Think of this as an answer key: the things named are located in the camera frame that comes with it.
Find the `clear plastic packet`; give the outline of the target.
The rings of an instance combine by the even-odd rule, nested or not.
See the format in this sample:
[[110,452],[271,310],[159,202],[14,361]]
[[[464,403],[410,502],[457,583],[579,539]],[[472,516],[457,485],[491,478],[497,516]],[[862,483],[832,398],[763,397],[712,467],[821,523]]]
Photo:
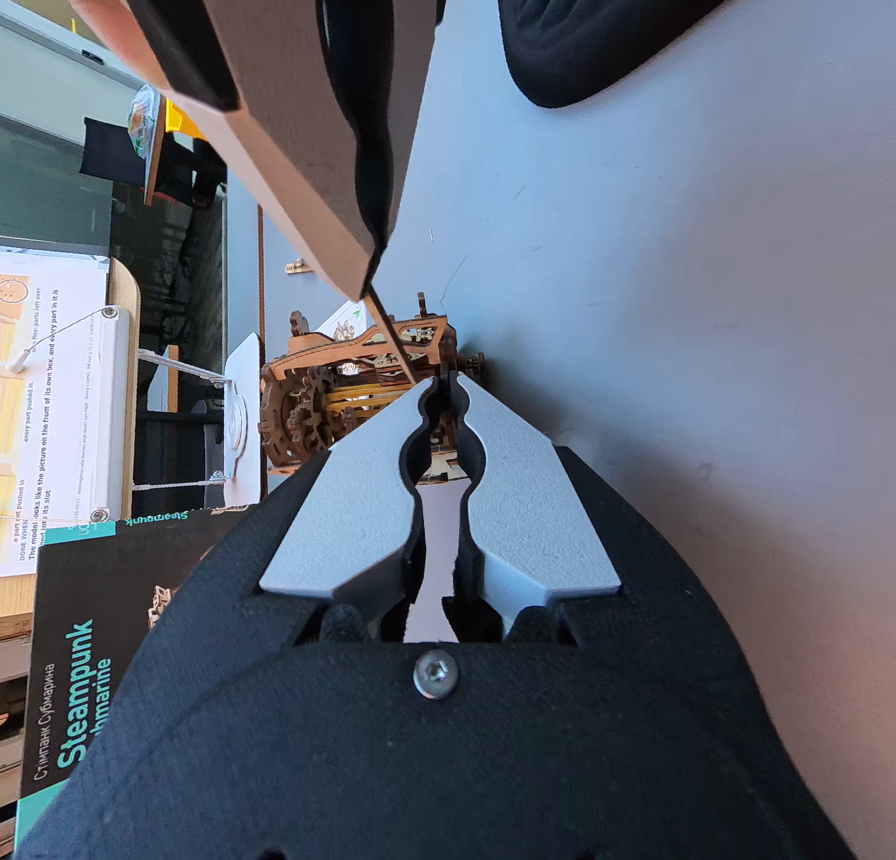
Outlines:
[[150,84],[143,84],[131,102],[127,131],[135,153],[144,163],[150,161],[159,127],[165,129],[165,113],[163,95]]

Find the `yellow object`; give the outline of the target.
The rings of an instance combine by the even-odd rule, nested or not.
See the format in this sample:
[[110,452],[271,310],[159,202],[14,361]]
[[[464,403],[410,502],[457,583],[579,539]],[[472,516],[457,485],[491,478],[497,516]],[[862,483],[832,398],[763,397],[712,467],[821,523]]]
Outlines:
[[195,140],[207,140],[191,117],[171,99],[165,101],[165,131],[180,133]]

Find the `black quilted pad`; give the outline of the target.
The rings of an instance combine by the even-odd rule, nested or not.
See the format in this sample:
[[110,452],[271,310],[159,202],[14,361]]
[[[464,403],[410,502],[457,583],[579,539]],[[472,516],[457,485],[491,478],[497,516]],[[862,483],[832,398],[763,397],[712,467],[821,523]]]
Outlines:
[[560,108],[625,78],[727,0],[497,0],[512,80]]

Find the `printed instruction sheet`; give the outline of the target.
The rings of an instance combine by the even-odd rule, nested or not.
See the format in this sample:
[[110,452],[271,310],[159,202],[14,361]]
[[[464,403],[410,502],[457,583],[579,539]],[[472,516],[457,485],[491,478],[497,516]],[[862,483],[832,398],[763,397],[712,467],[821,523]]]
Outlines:
[[36,572],[46,531],[90,523],[109,262],[2,246],[1,575]]

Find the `wooden gear model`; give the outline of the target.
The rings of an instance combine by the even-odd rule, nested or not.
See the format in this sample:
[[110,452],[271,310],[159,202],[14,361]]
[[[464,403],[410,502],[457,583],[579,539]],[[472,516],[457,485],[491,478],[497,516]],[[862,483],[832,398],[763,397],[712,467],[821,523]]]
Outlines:
[[[419,305],[414,318],[392,321],[408,356],[417,362],[420,382],[430,376],[447,379],[459,371],[486,383],[485,355],[461,353],[447,317],[429,312],[423,293]],[[330,450],[412,387],[376,324],[346,342],[312,332],[299,311],[291,314],[290,326],[287,352],[261,371],[263,450],[273,470],[282,474],[292,474]]]

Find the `white plastic retainer strip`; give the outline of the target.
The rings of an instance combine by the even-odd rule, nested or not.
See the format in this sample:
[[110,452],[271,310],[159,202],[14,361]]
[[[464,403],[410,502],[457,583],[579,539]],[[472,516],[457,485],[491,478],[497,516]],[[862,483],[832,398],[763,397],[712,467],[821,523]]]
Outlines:
[[98,420],[91,486],[91,522],[122,517],[125,497],[130,373],[130,313],[105,306],[98,317]]

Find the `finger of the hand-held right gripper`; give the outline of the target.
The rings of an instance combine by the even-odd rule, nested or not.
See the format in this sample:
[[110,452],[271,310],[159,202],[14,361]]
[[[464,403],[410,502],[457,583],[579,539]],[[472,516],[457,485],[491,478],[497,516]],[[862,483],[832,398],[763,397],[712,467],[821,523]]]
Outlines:
[[187,60],[319,271],[368,295],[386,244],[387,0],[167,0]]
[[395,228],[446,0],[359,0],[357,198],[375,247]]

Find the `glass partition window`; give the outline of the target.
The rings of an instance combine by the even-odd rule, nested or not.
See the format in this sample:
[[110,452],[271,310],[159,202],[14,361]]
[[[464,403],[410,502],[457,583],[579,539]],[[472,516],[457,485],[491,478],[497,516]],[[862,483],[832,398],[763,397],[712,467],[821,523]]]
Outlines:
[[113,184],[81,172],[83,147],[1,116],[1,234],[108,247]]

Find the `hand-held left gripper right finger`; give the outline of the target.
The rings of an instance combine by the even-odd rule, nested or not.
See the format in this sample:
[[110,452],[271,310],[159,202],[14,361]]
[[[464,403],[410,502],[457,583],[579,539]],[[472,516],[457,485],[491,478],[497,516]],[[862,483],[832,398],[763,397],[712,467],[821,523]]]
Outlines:
[[528,608],[616,595],[622,583],[554,443],[465,374],[451,401],[462,496],[448,620],[499,642]]

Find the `thin wooden model part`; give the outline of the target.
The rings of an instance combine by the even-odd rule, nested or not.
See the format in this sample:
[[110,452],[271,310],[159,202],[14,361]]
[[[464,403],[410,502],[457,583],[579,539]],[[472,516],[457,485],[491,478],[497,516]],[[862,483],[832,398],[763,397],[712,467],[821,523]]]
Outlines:
[[364,305],[373,316],[377,328],[384,336],[387,351],[395,356],[401,370],[407,376],[409,384],[411,386],[418,384],[420,382],[420,372],[417,368],[417,362],[408,356],[407,348],[401,340],[391,317],[385,311],[382,301],[371,286],[365,290]]

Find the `white printed paper sheet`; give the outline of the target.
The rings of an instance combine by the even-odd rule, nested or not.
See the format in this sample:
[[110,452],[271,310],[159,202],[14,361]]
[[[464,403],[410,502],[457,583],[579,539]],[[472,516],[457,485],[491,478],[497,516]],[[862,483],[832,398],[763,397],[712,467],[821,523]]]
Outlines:
[[347,301],[311,331],[337,342],[346,342],[359,338],[374,325],[375,320],[364,303]]

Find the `black teal model kit box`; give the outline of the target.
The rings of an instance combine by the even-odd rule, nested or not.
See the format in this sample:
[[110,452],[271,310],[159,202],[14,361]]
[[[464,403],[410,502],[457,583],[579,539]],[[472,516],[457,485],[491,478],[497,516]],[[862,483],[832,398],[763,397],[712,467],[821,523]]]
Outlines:
[[39,553],[14,858],[249,858],[270,801],[250,690],[258,505]]

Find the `white plastic plate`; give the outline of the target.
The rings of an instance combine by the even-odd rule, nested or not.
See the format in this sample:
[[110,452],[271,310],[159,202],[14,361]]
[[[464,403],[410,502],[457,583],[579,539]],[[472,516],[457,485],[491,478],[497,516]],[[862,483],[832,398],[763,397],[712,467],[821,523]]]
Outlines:
[[248,506],[259,503],[262,498],[261,357],[261,341],[252,333],[225,363],[223,498],[226,507]]

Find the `black and red bag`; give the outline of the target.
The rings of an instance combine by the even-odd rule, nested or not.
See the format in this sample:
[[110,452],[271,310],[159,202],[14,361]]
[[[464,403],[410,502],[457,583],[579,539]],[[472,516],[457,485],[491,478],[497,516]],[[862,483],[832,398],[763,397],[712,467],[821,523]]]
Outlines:
[[205,211],[214,205],[218,187],[226,184],[227,175],[225,162],[207,141],[194,139],[193,146],[186,148],[173,133],[166,133],[154,194]]

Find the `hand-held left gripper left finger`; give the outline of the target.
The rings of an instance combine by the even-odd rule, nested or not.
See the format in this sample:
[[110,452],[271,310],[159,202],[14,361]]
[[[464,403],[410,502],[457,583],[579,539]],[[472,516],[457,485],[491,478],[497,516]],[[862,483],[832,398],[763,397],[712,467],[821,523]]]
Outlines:
[[425,573],[418,484],[442,414],[431,377],[328,452],[315,483],[260,579],[276,595],[351,605],[366,624],[402,629]]

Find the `upright wooden board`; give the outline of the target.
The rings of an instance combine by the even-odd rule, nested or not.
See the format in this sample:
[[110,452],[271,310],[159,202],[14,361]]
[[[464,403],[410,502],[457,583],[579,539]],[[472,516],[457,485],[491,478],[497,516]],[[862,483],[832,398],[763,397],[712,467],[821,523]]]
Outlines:
[[143,186],[143,203],[147,208],[150,208],[154,201],[166,135],[166,99],[163,94],[156,90],[152,92],[151,110],[152,113],[149,116],[147,139],[145,142],[147,156],[145,159]]

